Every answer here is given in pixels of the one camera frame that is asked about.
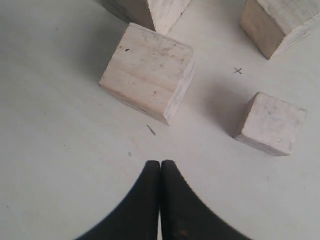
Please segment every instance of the white floor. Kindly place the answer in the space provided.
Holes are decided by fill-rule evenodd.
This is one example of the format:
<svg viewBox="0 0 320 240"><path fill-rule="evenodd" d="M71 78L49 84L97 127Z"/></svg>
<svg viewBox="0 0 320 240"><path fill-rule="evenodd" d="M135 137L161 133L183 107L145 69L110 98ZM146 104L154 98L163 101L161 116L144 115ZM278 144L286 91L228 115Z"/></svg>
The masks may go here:
<svg viewBox="0 0 320 240"><path fill-rule="evenodd" d="M320 28L267 61L239 26L244 5L195 0L169 34L195 48L197 73L168 127L98 86L127 27L98 2L1 0L0 239L75 239L166 159L250 238L320 239ZM293 156L229 136L256 92L308 110Z"/></svg>

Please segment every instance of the wooden cube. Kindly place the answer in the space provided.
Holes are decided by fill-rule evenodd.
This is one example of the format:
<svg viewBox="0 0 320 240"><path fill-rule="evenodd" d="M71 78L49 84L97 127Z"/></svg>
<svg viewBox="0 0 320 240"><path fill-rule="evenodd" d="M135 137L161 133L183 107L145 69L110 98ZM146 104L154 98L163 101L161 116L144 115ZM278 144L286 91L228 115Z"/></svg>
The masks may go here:
<svg viewBox="0 0 320 240"><path fill-rule="evenodd" d="M240 24L270 59L308 36L319 22L319 0L247 0Z"/></svg>
<svg viewBox="0 0 320 240"><path fill-rule="evenodd" d="M191 47L131 23L100 86L126 105L169 125L194 74Z"/></svg>
<svg viewBox="0 0 320 240"><path fill-rule="evenodd" d="M235 139L274 157L290 156L306 115L304 109L259 92L248 104Z"/></svg>
<svg viewBox="0 0 320 240"><path fill-rule="evenodd" d="M129 23L166 35L192 0L103 0L105 8Z"/></svg>

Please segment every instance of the pencil mark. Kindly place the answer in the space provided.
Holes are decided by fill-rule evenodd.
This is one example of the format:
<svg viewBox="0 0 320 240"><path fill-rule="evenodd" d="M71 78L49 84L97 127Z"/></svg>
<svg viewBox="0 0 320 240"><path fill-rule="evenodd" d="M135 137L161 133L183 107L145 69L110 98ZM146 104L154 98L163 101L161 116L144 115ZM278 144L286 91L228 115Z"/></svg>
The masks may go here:
<svg viewBox="0 0 320 240"><path fill-rule="evenodd" d="M235 67L234 69L236 70L236 72L235 72L235 73L233 73L233 74L240 74L240 75L243 75L243 73L241 72L241 71L242 71L242 68L237 69L237 68Z"/></svg>
<svg viewBox="0 0 320 240"><path fill-rule="evenodd" d="M149 125L147 125L147 127L150 129L150 132L151 132L154 136L157 135L156 132L155 132Z"/></svg>

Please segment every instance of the wooden block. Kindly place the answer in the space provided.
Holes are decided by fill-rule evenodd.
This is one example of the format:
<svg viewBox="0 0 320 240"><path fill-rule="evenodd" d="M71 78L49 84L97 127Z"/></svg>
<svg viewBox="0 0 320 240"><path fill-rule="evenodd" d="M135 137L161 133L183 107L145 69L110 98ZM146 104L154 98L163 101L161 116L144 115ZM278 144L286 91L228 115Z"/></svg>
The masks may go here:
<svg viewBox="0 0 320 240"><path fill-rule="evenodd" d="M270 59L307 37L319 22L319 0L247 0L240 24Z"/></svg>
<svg viewBox="0 0 320 240"><path fill-rule="evenodd" d="M258 93L248 104L235 139L274 157L290 156L307 111Z"/></svg>
<svg viewBox="0 0 320 240"><path fill-rule="evenodd" d="M192 0L104 0L105 8L127 23L166 35Z"/></svg>
<svg viewBox="0 0 320 240"><path fill-rule="evenodd" d="M191 47L131 23L100 86L126 105L169 125L194 74Z"/></svg>

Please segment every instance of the light wood block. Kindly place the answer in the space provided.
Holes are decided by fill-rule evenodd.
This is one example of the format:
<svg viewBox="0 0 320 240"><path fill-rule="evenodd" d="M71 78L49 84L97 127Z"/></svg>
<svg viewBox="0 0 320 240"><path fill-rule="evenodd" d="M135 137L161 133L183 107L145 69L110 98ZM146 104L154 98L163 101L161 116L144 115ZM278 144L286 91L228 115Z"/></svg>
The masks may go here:
<svg viewBox="0 0 320 240"><path fill-rule="evenodd" d="M100 86L126 105L169 125L194 74L191 47L131 23Z"/></svg>
<svg viewBox="0 0 320 240"><path fill-rule="evenodd" d="M127 23L168 34L192 0L104 0L105 8Z"/></svg>
<svg viewBox="0 0 320 240"><path fill-rule="evenodd" d="M267 59L307 37L320 22L320 0L247 0L240 24Z"/></svg>
<svg viewBox="0 0 320 240"><path fill-rule="evenodd" d="M235 139L274 157L293 153L307 111L258 93L248 104Z"/></svg>

